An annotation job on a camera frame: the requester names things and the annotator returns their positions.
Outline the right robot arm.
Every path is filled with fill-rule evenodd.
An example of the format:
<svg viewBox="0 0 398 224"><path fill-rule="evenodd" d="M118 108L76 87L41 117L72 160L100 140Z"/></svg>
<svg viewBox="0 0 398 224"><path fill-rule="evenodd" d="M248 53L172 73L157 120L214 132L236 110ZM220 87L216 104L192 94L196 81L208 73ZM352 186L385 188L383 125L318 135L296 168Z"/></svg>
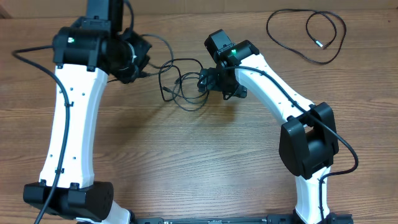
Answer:
<svg viewBox="0 0 398 224"><path fill-rule="evenodd" d="M330 222L327 175L338 152L333 110L289 87L250 41L235 44L220 29L204 45L216 66L201 71L199 91L220 91L224 100L245 98L250 91L280 124L279 156L295 176L295 221Z"/></svg>

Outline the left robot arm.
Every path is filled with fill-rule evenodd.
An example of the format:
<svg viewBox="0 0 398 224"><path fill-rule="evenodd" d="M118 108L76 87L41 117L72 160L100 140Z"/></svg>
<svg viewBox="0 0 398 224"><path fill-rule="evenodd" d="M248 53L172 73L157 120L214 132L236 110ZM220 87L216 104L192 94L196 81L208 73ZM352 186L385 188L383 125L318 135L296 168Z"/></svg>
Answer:
<svg viewBox="0 0 398 224"><path fill-rule="evenodd" d="M57 84L49 151L38 181L24 187L25 203L78 223L132 223L114 200L110 182L95 180L93 143L108 77L131 83L142 76L150 44L123 28L124 1L89 1L85 16L53 38Z"/></svg>

